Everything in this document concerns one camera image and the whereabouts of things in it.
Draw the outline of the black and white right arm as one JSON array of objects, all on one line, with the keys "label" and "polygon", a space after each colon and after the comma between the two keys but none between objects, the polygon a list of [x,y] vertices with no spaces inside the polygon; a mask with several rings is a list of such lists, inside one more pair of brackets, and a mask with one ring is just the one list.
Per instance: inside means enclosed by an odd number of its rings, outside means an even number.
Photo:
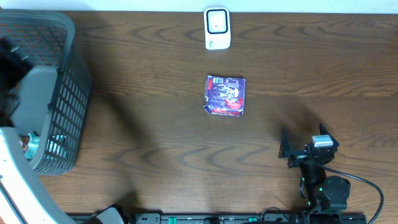
[{"label": "black and white right arm", "polygon": [[339,143],[320,124],[320,134],[301,151],[292,149],[286,130],[282,131],[278,158],[287,159],[289,168],[301,171],[300,194],[308,200],[308,208],[289,218],[291,223],[342,223],[341,213],[347,209],[350,182],[337,175],[327,176],[324,165],[335,158]]}]

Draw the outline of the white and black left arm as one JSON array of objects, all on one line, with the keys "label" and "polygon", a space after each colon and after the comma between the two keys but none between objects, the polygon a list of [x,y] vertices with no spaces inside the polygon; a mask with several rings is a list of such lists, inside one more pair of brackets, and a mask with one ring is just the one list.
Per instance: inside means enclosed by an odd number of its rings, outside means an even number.
[{"label": "white and black left arm", "polygon": [[1,39],[1,216],[10,223],[74,223],[48,194],[22,155],[20,134],[12,115],[33,103],[22,92],[32,88],[30,79],[44,74],[7,38]]}]

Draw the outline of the teal snack packet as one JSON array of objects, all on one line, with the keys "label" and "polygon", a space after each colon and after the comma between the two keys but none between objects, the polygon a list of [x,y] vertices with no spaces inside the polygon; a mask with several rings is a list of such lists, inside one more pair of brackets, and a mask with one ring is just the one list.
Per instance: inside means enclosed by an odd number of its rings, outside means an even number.
[{"label": "teal snack packet", "polygon": [[[29,141],[29,149],[24,152],[24,155],[27,159],[33,159],[37,153],[37,150],[39,148],[39,143],[40,143],[40,137],[36,136],[35,134],[28,134],[28,137],[30,137]],[[48,140],[48,143],[50,144],[49,149],[50,152],[62,156],[64,158],[67,158],[67,150],[59,146],[56,142]]]}]

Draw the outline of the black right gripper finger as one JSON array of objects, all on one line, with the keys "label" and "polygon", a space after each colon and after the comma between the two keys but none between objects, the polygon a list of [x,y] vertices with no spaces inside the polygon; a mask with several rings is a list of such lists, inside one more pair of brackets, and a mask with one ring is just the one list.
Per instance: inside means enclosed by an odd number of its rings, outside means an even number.
[{"label": "black right gripper finger", "polygon": [[279,148],[279,153],[278,153],[278,158],[288,158],[291,155],[291,146],[290,146],[290,141],[288,139],[286,131],[283,129],[282,130],[282,135],[281,135],[281,142],[280,142],[280,148]]},{"label": "black right gripper finger", "polygon": [[321,135],[328,135],[330,137],[330,139],[333,142],[333,145],[337,145],[338,144],[338,141],[329,133],[329,131],[326,129],[326,127],[325,127],[325,125],[323,123],[320,123],[319,129],[320,129],[320,134]]}]

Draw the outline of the orange brown candy bar wrapper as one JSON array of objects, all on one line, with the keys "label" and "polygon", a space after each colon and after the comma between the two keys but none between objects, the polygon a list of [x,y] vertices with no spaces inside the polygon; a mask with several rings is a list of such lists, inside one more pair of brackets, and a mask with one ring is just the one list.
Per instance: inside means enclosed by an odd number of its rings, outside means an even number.
[{"label": "orange brown candy bar wrapper", "polygon": [[28,136],[20,137],[19,143],[24,152],[26,152],[29,149],[29,141],[30,141],[30,137],[28,137]]}]

